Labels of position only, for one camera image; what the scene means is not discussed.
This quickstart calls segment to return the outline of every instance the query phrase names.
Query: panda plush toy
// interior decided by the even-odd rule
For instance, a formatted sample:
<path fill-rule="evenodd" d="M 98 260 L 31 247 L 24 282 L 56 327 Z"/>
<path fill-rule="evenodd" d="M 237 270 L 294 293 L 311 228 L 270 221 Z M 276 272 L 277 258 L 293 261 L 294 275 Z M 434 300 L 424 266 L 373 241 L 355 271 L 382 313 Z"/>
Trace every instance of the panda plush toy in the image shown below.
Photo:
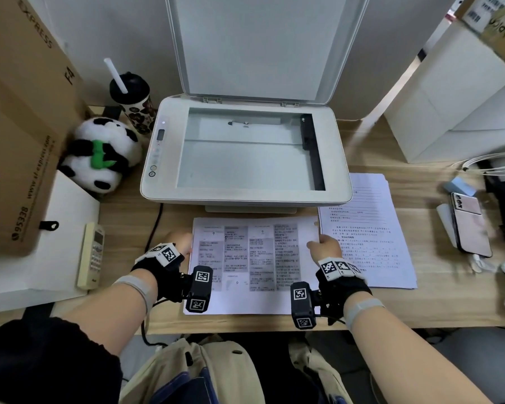
<path fill-rule="evenodd" d="M 75 130 L 58 169 L 82 188 L 106 194 L 141 159 L 142 147 L 134 131 L 121 121 L 95 117 Z"/>

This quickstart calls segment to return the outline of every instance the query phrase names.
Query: white scanner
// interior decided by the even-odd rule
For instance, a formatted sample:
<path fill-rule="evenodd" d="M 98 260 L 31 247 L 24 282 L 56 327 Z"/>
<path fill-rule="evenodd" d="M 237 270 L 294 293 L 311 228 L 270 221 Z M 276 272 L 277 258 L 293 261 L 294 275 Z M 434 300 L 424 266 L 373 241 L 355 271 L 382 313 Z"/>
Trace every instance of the white scanner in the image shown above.
<path fill-rule="evenodd" d="M 367 2 L 166 0 L 185 93 L 159 106 L 141 194 L 207 209 L 350 201 L 326 104 Z"/>

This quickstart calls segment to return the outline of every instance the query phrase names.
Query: scanner lid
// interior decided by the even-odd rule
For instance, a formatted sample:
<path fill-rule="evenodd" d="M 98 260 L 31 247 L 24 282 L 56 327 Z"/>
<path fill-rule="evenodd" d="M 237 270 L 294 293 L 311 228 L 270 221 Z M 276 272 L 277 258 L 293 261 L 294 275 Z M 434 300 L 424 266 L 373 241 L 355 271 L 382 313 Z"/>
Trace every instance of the scanner lid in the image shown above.
<path fill-rule="evenodd" d="M 330 101 L 368 0 L 166 0 L 183 91 Z"/>

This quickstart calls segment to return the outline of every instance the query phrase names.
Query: person's right arm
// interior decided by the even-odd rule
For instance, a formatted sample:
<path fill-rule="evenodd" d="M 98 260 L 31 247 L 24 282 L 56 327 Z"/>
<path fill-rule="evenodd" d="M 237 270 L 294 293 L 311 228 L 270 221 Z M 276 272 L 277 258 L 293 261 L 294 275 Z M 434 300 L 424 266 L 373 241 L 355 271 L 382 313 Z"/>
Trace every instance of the person's right arm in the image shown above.
<path fill-rule="evenodd" d="M 327 235 L 307 246 L 315 262 L 342 256 L 337 240 Z M 372 297 L 367 292 L 352 294 L 344 304 L 345 315 Z M 360 312 L 352 335 L 390 404 L 491 404 L 458 368 L 384 307 Z"/>

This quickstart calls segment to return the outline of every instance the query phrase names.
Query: forearm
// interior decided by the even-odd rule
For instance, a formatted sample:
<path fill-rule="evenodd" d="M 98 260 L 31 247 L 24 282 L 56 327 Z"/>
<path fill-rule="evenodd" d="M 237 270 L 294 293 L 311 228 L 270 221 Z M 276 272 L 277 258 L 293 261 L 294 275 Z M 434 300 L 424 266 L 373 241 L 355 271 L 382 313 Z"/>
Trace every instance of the forearm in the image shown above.
<path fill-rule="evenodd" d="M 345 312 L 370 297 L 355 293 Z M 491 403 L 451 362 L 383 307 L 357 315 L 352 335 L 389 403 Z"/>
<path fill-rule="evenodd" d="M 157 283 L 150 272 L 136 269 L 129 275 L 142 279 L 150 286 L 150 294 L 157 295 Z M 141 294 L 132 286 L 119 283 L 68 312 L 63 319 L 77 323 L 90 340 L 119 355 L 145 316 L 146 305 Z"/>

